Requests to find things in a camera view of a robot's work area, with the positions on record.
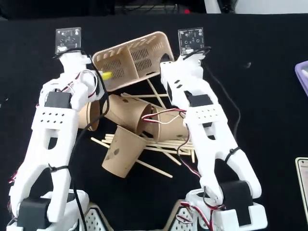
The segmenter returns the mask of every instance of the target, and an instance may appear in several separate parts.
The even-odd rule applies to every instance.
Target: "black tablecloth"
[[[242,112],[238,143],[262,185],[257,202],[266,209],[268,229],[306,229],[295,158],[308,155],[308,100],[294,66],[308,59],[308,31],[302,27],[307,20],[308,15],[158,15],[0,22],[0,229],[9,220],[7,181],[25,156],[39,91],[62,72],[60,62],[51,59],[55,29],[74,26],[82,27],[82,45],[91,54],[154,31],[165,32],[177,54],[177,30],[203,26],[206,45],[213,48],[205,62]],[[233,127],[235,109],[207,72],[205,78]],[[159,77],[152,82],[164,93]],[[144,82],[123,91],[143,94],[150,88]],[[141,160],[173,179],[138,164],[126,179],[106,172],[101,167],[106,149],[90,137],[102,139],[115,129],[102,119],[98,131],[86,134],[73,160],[77,185],[100,206],[114,229],[162,228],[175,201],[199,187],[198,179],[185,167],[148,151]],[[216,175],[219,181],[236,179],[220,161]],[[44,192],[48,181],[40,182],[33,193]]]

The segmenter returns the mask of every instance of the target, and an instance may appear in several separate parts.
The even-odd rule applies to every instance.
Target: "circuit board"
[[[81,47],[81,27],[56,29],[55,53]]]
[[[178,30],[181,55],[204,47],[203,27]]]

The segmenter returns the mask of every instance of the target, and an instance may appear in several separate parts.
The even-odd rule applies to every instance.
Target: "beige plastic basket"
[[[165,53],[174,61],[167,36],[158,31],[99,51],[93,62],[98,70],[112,72],[112,78],[104,83],[107,91],[114,91],[159,75],[160,59]]]

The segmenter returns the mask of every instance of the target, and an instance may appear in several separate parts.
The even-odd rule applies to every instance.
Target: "paper cup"
[[[125,178],[146,143],[144,138],[118,125],[102,167],[118,177]]]
[[[87,103],[78,113],[79,121],[78,128],[85,128],[89,123],[91,123],[95,118],[100,115],[100,102],[93,101]],[[99,120],[97,120],[91,127],[88,128],[89,131],[95,131],[98,127]]]
[[[149,103],[139,102],[132,98],[125,98],[118,95],[109,96],[109,111],[106,118],[116,124],[140,135],[145,127],[145,122],[141,120],[143,115],[151,113]]]
[[[164,110],[165,109],[162,107],[155,107],[153,109],[153,113],[158,113]],[[165,112],[153,116],[153,119],[166,123],[178,115],[179,112]],[[156,142],[178,140],[180,138],[188,137],[188,130],[183,125],[183,119],[180,116],[169,124],[155,123],[152,128],[153,128],[153,138],[155,139]]]

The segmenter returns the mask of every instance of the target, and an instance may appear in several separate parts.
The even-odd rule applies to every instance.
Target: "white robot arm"
[[[181,56],[176,62],[163,59],[160,64],[161,82],[171,104],[186,111],[184,123],[189,130],[201,174],[202,189],[191,191],[186,199],[190,205],[200,207],[208,218],[211,208],[197,196],[198,193],[205,190],[209,196],[206,199],[209,201],[208,204],[225,205],[227,210],[213,213],[214,224],[221,230],[262,229],[267,226],[264,207],[252,202],[252,199],[261,196],[261,185],[245,153],[238,147],[230,131],[227,117],[217,96],[203,80],[201,60],[205,57],[206,48],[201,43],[202,39],[201,28],[180,30]],[[235,171],[239,181],[219,185],[214,173],[217,158],[224,160]],[[238,214],[234,207],[229,205],[234,193],[239,198],[239,207],[242,207],[241,211],[237,210]],[[246,209],[244,215],[239,214],[243,213],[243,207]]]
[[[69,34],[70,42],[72,35],[80,37],[81,31],[80,28],[71,28],[59,32],[65,38]],[[91,64],[91,59],[77,49],[68,49],[69,44],[65,45],[67,43],[58,46],[64,72],[59,78],[44,84],[40,92],[26,157],[10,190],[12,213],[17,221],[11,222],[7,231],[66,231],[76,225],[80,217],[76,198],[69,189],[71,177],[68,170],[77,136],[78,112],[86,103],[99,100],[105,92],[101,77],[86,67]],[[49,148],[51,138],[57,139],[53,148]],[[51,169],[53,191],[41,198],[29,198],[32,185],[46,168]],[[88,195],[83,191],[77,191],[77,194],[85,213]],[[31,213],[39,216],[31,220]]]

